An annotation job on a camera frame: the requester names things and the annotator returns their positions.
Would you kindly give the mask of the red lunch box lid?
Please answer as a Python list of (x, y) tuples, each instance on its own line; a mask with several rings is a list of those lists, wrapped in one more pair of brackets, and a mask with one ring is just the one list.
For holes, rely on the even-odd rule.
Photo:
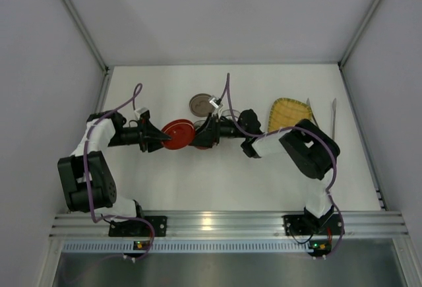
[(168, 150), (179, 150), (189, 146), (195, 137), (195, 127), (187, 119), (177, 119), (168, 123), (162, 132), (171, 137), (170, 140), (162, 142), (164, 148)]

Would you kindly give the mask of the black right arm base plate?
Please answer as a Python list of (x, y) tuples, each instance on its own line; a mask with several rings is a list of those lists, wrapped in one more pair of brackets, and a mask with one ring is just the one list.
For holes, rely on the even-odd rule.
[(288, 236), (323, 236), (328, 234), (328, 230), (334, 236), (340, 235), (343, 222), (337, 214), (333, 214), (327, 220), (320, 221), (313, 215), (288, 214), (284, 215), (284, 228)]

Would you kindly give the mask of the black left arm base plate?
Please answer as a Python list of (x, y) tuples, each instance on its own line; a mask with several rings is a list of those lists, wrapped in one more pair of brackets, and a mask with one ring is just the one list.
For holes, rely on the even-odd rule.
[[(155, 237), (166, 237), (166, 216), (146, 216), (145, 220), (153, 227)], [(151, 229), (147, 224), (136, 220), (126, 220), (122, 222), (111, 221), (109, 224), (109, 237), (135, 238), (147, 237), (151, 234)]]

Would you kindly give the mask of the red steel lunch box bowl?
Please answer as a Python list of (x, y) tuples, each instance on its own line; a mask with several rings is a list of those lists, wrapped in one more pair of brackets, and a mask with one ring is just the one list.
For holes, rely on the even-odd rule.
[(214, 141), (212, 140), (212, 130), (208, 129), (205, 123), (205, 120), (200, 120), (194, 123), (195, 137), (191, 146), (200, 150), (207, 150), (214, 146)]

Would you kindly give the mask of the beige steel lunch box bowl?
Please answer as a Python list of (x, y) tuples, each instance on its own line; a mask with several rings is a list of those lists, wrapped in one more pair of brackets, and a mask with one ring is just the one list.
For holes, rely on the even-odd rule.
[(221, 113), (221, 116), (224, 117), (224, 118), (226, 118), (226, 119), (236, 120), (237, 121), (239, 119), (240, 112), (237, 111), (237, 110), (233, 110), (231, 112), (229, 109), (227, 109), (227, 110), (224, 110)]

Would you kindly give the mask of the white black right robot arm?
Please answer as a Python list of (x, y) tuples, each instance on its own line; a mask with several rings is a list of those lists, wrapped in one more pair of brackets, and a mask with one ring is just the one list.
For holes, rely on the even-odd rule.
[(212, 148), (224, 139), (243, 139), (241, 149), (249, 158), (282, 155), (304, 175), (306, 184), (304, 223), (319, 229), (334, 213), (327, 189), (332, 186), (334, 165), (340, 147), (308, 119), (271, 133), (260, 130), (260, 121), (252, 110), (244, 110), (235, 119), (209, 114), (196, 128), (191, 146)]

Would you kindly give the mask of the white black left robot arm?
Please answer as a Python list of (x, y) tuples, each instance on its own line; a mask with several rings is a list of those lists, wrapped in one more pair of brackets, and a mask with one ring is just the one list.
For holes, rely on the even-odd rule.
[(90, 213), (96, 220), (116, 218), (119, 222), (144, 217), (136, 200), (118, 195), (104, 152), (109, 147), (131, 145), (139, 146), (141, 152), (154, 152), (171, 137), (151, 124), (146, 108), (133, 122), (133, 126), (126, 125), (127, 119), (119, 112), (93, 113), (76, 149), (59, 159), (57, 169), (71, 212)]

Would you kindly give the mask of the stainless steel food tongs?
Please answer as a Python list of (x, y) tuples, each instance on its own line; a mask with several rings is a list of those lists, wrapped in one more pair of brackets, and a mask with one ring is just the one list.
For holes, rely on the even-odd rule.
[[(306, 105), (308, 105), (311, 109), (311, 119), (313, 121), (313, 123), (319, 127), (318, 125), (318, 121), (314, 115), (314, 111), (312, 109), (311, 106), (311, 101), (309, 98), (307, 98), (306, 100)], [(332, 112), (332, 121), (331, 121), (331, 138), (332, 140), (334, 140), (336, 138), (336, 107), (337, 107), (337, 99), (333, 99), (332, 103), (331, 103), (331, 112)]]

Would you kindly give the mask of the beige lunch box lid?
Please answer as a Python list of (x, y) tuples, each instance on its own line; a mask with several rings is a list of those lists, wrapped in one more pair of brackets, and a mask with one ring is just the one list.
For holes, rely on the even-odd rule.
[(191, 113), (197, 117), (207, 117), (215, 110), (215, 107), (209, 102), (210, 98), (211, 95), (205, 93), (194, 95), (189, 101)]

